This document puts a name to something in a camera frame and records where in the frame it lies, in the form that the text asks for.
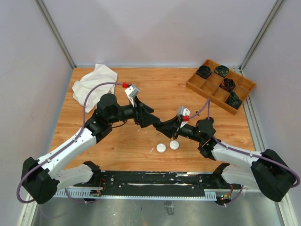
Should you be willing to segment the white round charging case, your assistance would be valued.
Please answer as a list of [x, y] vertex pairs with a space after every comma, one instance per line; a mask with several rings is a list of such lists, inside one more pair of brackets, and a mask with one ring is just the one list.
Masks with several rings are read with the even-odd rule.
[[163, 143], [160, 143], [156, 146], [156, 150], [159, 152], [159, 153], [164, 153], [166, 151], [166, 146], [165, 144]]
[[177, 150], [177, 149], [179, 148], [179, 143], [178, 143], [178, 141], [172, 140], [172, 141], [169, 143], [169, 147], [170, 147], [172, 150]]

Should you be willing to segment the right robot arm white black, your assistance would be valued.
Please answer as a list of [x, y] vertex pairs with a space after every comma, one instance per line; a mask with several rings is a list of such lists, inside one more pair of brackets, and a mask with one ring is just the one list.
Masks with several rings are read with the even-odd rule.
[[182, 136], [198, 142], [198, 150], [204, 158], [221, 161], [213, 176], [216, 187], [224, 188], [228, 184], [248, 186], [279, 202], [291, 188], [300, 184], [300, 177], [275, 151], [256, 152], [231, 146], [214, 136], [213, 118], [198, 120], [195, 126], [189, 125], [188, 119], [187, 116], [175, 116], [153, 126], [168, 138]]

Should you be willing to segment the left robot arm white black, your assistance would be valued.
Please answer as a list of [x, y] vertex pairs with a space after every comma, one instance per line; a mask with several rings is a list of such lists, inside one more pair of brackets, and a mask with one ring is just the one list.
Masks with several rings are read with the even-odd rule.
[[65, 170], [64, 167], [80, 153], [96, 145], [111, 131], [112, 124], [119, 121], [134, 120], [136, 125], [146, 128], [159, 122], [154, 109], [142, 103], [137, 97], [129, 105], [120, 106], [114, 94], [100, 98], [96, 109], [82, 127], [69, 140], [37, 160], [29, 157], [23, 163], [22, 178], [17, 186], [17, 199], [26, 203], [20, 196], [24, 188], [38, 204], [48, 202], [58, 190], [78, 184], [88, 183], [96, 186], [101, 175], [95, 166], [83, 163], [77, 168]]

